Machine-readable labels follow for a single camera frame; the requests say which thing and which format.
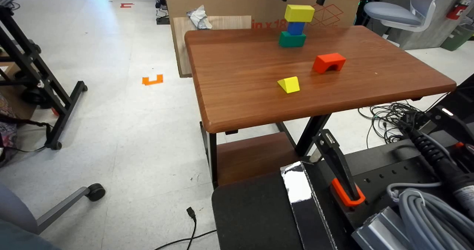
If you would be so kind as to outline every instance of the yellow rectangular block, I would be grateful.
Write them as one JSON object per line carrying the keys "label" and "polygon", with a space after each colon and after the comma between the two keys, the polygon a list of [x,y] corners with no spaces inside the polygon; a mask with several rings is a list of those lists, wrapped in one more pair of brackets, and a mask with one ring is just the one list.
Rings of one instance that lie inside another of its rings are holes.
{"label": "yellow rectangular block", "polygon": [[298,77],[294,76],[291,78],[284,78],[277,81],[278,84],[285,90],[286,93],[294,93],[300,90],[300,84],[298,83]]}
{"label": "yellow rectangular block", "polygon": [[311,22],[313,21],[314,8],[312,6],[287,5],[285,19],[288,22]]}

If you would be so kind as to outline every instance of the floor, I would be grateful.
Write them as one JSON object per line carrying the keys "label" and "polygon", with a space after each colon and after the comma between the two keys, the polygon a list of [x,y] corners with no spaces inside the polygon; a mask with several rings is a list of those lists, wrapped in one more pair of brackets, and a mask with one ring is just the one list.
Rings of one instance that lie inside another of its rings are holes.
{"label": "floor", "polygon": [[[81,186],[101,183],[104,199],[81,199],[41,236],[64,250],[154,249],[215,228],[212,185],[191,78],[178,77],[169,26],[157,26],[154,0],[16,0],[15,20],[39,44],[41,56],[66,90],[78,80],[89,91],[80,98],[61,138],[63,149],[18,154],[0,170],[35,217]],[[133,3],[120,8],[120,3]],[[409,51],[461,83],[472,73],[474,42],[455,52]],[[164,75],[164,83],[144,86],[142,77]],[[410,102],[421,110],[439,95]],[[54,122],[50,110],[35,120]],[[306,120],[286,122],[297,139]],[[355,110],[332,115],[326,127],[344,153],[366,148],[370,122]],[[218,135],[218,143],[277,132],[275,125]],[[44,143],[44,130],[19,131],[23,149]],[[369,146],[383,141],[372,132]],[[183,249],[179,243],[168,249]],[[194,250],[218,249],[217,235],[193,241]]]}

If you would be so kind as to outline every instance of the table shelf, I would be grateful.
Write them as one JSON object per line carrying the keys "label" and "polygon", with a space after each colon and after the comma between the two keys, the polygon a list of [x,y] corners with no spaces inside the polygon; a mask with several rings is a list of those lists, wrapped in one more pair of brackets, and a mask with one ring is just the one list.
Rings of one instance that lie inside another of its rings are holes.
{"label": "table shelf", "polygon": [[279,171],[300,160],[284,132],[217,145],[218,184]]}

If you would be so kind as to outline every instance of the fire extinguisher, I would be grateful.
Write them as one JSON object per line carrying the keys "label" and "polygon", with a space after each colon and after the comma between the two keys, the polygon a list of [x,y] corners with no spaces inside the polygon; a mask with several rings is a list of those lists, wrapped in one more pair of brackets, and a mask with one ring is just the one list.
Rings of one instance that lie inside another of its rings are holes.
{"label": "fire extinguisher", "polygon": [[467,9],[472,0],[460,0],[454,8],[447,14],[449,19],[458,19],[459,16]]}

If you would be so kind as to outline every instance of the green bin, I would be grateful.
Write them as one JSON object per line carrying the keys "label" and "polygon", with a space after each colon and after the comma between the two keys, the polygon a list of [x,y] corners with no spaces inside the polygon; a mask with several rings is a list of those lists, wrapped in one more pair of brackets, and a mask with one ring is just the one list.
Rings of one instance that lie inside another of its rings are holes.
{"label": "green bin", "polygon": [[443,42],[441,47],[446,50],[454,51],[462,46],[471,36],[474,34],[474,27],[463,24],[457,26],[454,31],[448,36],[448,38]]}

